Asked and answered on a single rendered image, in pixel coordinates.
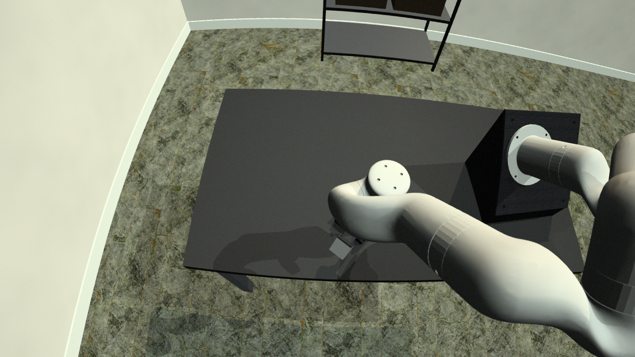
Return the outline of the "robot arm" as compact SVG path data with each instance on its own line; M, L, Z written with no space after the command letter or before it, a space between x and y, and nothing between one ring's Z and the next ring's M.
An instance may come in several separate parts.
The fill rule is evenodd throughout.
M343 260L356 238L403 242L488 318L560 329L596 357L635 357L635 133L617 142L609 169L597 149L552 140L529 124L509 141L506 165L521 185L548 181L589 206L594 224L580 283L546 247L407 193L410 176L391 160L331 190L327 204L345 233L330 251Z

